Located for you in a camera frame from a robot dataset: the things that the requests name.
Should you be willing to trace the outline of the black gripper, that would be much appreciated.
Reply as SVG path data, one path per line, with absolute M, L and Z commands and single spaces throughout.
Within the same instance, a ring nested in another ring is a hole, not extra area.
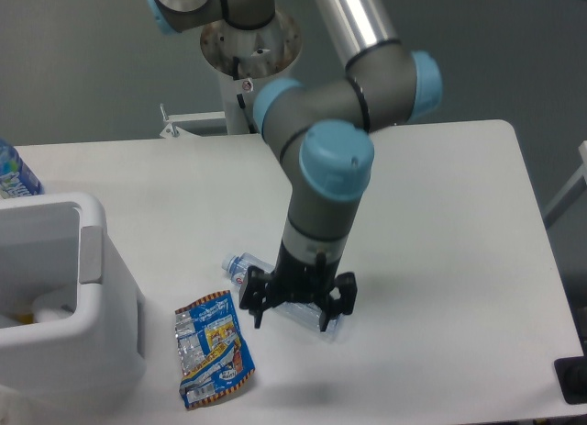
M 340 258 L 329 262 L 323 253 L 308 263 L 296 259 L 284 245 L 280 246 L 273 272 L 249 266 L 238 293 L 238 306 L 254 319 L 259 329 L 263 313 L 284 302 L 314 303 L 321 309 L 319 329 L 327 330 L 331 319 L 353 313 L 357 281 L 353 272 L 336 276 Z

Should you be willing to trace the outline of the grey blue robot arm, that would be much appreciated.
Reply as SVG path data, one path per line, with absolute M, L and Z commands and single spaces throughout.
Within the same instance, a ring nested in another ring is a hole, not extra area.
M 338 265 L 371 179 L 371 133 L 434 110 L 442 78 L 426 52 L 407 50 L 382 0 L 316 0 L 345 68 L 312 89 L 281 77 L 293 39 L 275 0 L 147 0 L 163 32 L 212 33 L 216 69 L 254 84 L 239 106 L 288 178 L 292 194 L 274 269 L 250 266 L 239 305 L 256 321 L 284 303 L 312 303 L 319 326 L 353 311 L 354 273 Z

